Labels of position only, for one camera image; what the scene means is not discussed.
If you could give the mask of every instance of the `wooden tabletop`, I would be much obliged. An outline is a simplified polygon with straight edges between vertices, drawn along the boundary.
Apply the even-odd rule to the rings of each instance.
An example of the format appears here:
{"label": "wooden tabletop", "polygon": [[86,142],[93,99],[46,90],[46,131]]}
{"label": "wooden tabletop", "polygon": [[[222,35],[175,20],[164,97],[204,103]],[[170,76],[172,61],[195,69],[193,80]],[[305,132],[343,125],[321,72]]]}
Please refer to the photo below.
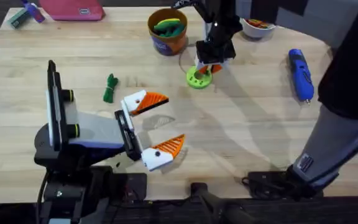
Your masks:
{"label": "wooden tabletop", "polygon": [[[327,45],[278,27],[259,42],[233,37],[237,57],[213,84],[195,90],[184,70],[195,47],[166,57],[153,48],[147,18],[157,7],[106,8],[100,22],[57,22],[47,17],[20,30],[0,30],[0,202],[34,202],[45,169],[34,163],[34,136],[47,122],[47,62],[52,59],[64,88],[73,89],[81,113],[113,118],[120,99],[146,89],[170,102],[133,119],[143,142],[157,144],[186,134],[181,154],[162,170],[147,172],[123,156],[101,162],[117,172],[145,172],[147,199],[185,198],[202,181],[220,197],[249,197],[239,179],[253,170],[286,169],[300,154],[316,122],[320,103],[300,105],[293,96],[287,53],[303,51],[317,87],[331,61]],[[18,9],[10,9],[10,18]],[[188,41],[202,37],[203,21],[192,8]],[[106,79],[120,80],[115,103],[103,102]],[[358,156],[341,170],[327,195],[358,195]]]}

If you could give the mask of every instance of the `blue sticker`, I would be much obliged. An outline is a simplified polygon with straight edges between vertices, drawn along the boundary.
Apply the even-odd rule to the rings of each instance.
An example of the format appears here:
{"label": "blue sticker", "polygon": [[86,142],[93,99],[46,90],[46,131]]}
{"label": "blue sticker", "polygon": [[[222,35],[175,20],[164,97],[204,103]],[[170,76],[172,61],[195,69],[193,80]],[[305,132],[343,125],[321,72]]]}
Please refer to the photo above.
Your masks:
{"label": "blue sticker", "polygon": [[172,49],[164,42],[156,37],[153,37],[154,47],[163,55],[172,55]]}

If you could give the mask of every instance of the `small bowl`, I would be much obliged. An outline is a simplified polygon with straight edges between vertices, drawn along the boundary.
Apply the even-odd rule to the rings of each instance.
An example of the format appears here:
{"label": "small bowl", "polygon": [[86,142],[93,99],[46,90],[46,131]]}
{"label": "small bowl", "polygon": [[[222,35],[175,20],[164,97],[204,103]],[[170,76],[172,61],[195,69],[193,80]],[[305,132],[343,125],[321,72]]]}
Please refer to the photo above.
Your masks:
{"label": "small bowl", "polygon": [[245,35],[252,38],[263,38],[273,32],[276,26],[274,24],[269,24],[268,28],[258,28],[249,24],[245,19],[241,18],[240,23],[242,24],[242,31]]}

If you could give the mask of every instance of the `orange cup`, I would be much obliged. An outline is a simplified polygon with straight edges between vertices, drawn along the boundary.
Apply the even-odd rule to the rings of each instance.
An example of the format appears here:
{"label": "orange cup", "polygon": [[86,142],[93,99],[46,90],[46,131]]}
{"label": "orange cup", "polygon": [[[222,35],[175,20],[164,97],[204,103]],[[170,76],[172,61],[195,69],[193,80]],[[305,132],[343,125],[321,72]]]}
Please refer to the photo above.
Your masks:
{"label": "orange cup", "polygon": [[[178,18],[185,25],[184,30],[174,37],[160,37],[153,32],[154,26],[164,19]],[[160,9],[155,11],[148,19],[147,25],[152,37],[155,49],[163,55],[175,55],[179,53],[186,45],[187,18],[176,9]]]}

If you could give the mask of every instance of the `orange plastic piece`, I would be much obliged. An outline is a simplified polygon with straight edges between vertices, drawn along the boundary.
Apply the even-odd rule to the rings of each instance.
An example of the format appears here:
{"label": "orange plastic piece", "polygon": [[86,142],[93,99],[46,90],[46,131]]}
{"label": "orange plastic piece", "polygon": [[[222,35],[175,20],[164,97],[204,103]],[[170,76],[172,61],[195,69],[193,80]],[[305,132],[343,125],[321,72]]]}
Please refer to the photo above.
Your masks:
{"label": "orange plastic piece", "polygon": [[153,146],[152,148],[170,153],[173,156],[173,158],[175,158],[179,154],[180,149],[184,142],[185,142],[185,135],[182,134],[179,135],[178,137],[175,137],[161,144]]}
{"label": "orange plastic piece", "polygon": [[206,65],[206,66],[202,67],[200,70],[198,70],[198,72],[205,74],[207,69],[208,69],[208,66]]}
{"label": "orange plastic piece", "polygon": [[220,70],[222,70],[222,65],[212,65],[211,73],[214,74]]}
{"label": "orange plastic piece", "polygon": [[160,93],[147,92],[144,96],[143,100],[140,102],[139,106],[136,110],[131,111],[132,115],[138,115],[147,110],[148,107],[151,107],[157,103],[161,103],[163,101],[167,101],[169,98]]}

